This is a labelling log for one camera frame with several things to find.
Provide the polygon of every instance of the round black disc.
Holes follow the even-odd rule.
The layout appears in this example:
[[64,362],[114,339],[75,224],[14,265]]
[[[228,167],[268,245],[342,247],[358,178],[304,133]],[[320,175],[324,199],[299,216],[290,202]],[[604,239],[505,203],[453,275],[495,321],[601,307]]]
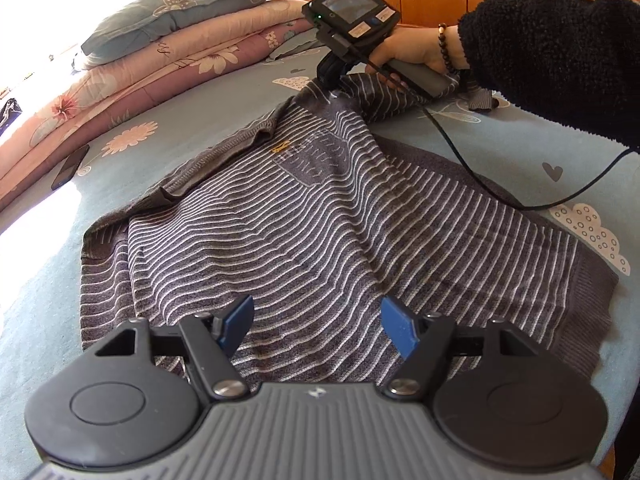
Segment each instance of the round black disc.
[[177,443],[199,411],[187,381],[151,362],[84,355],[31,396],[24,420],[42,455],[119,467]]
[[503,468],[557,470],[591,459],[606,426],[604,402],[564,365],[511,357],[443,384],[433,411],[460,447]]

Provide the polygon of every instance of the pillow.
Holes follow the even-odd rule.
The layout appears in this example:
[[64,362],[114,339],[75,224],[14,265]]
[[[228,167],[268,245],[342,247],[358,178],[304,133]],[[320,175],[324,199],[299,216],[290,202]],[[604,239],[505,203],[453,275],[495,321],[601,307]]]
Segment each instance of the pillow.
[[105,18],[82,42],[76,70],[131,54],[181,28],[255,7],[265,0],[138,0]]

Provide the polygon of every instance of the cloud pattern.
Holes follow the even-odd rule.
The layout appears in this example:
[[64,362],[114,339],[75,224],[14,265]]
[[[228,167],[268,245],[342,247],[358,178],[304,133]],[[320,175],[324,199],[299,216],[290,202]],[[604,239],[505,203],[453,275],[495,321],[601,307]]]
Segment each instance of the cloud pattern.
[[618,237],[602,226],[600,215],[593,207],[576,204],[571,208],[562,204],[551,208],[549,212],[556,221],[586,241],[623,274],[631,274],[629,261],[620,254]]
[[305,75],[299,75],[297,77],[281,77],[274,79],[273,82],[276,83],[276,85],[282,85],[300,91],[309,83],[309,78]]

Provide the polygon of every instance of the white sticker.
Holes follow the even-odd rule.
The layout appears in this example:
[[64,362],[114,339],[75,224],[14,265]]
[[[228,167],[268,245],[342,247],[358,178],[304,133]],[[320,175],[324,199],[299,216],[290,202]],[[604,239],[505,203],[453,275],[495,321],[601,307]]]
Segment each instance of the white sticker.
[[316,386],[313,390],[309,390],[306,394],[312,396],[314,399],[319,399],[326,393],[326,390],[320,386]]
[[298,77],[281,77],[274,79],[273,82],[293,90],[302,90],[309,83],[309,78],[305,75],[299,75]]
[[391,18],[394,15],[394,13],[395,11],[393,9],[391,9],[390,7],[385,7],[379,13],[376,14],[376,18],[379,19],[381,22],[386,22],[386,20]]
[[365,22],[362,22],[362,23],[359,23],[358,25],[356,25],[355,27],[353,27],[349,31],[349,34],[351,34],[351,36],[354,37],[354,38],[359,38],[365,32],[369,32],[370,30],[371,30],[371,27],[369,27],[369,25],[367,25]]

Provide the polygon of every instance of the black jacket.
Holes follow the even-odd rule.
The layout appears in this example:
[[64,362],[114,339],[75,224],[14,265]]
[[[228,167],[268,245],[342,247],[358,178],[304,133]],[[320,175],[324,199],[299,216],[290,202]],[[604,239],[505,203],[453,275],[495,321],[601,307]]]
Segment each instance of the black jacket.
[[513,104],[640,148],[640,5],[483,0],[458,33],[480,85]]

